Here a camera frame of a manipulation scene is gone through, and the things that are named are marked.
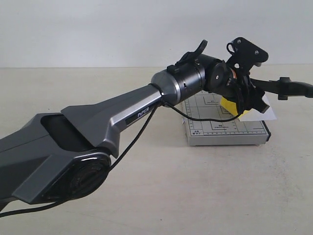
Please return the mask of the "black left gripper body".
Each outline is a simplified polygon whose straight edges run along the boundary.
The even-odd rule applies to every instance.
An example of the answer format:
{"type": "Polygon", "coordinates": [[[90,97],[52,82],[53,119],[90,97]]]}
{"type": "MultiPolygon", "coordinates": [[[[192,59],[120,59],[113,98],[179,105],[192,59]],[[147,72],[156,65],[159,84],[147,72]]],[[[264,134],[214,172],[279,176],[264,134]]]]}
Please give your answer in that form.
{"type": "Polygon", "coordinates": [[[256,99],[263,99],[265,92],[255,87],[248,75],[243,76],[235,70],[232,70],[232,75],[233,79],[231,82],[235,90],[235,98],[232,101],[235,101],[237,111],[244,112],[255,109],[256,99]]]}

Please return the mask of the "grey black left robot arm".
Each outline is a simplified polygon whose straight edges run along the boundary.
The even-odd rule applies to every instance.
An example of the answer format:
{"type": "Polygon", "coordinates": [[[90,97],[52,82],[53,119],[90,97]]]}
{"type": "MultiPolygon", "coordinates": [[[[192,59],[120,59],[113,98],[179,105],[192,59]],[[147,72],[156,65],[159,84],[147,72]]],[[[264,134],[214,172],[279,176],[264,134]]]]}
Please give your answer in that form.
{"type": "Polygon", "coordinates": [[[83,198],[97,190],[118,160],[120,134],[160,106],[177,104],[204,90],[236,103],[238,113],[264,113],[264,92],[250,80],[253,66],[268,53],[245,38],[227,44],[227,61],[203,53],[207,41],[156,73],[139,89],[109,100],[68,106],[58,113],[35,115],[20,130],[0,141],[0,206],[83,198]]]}

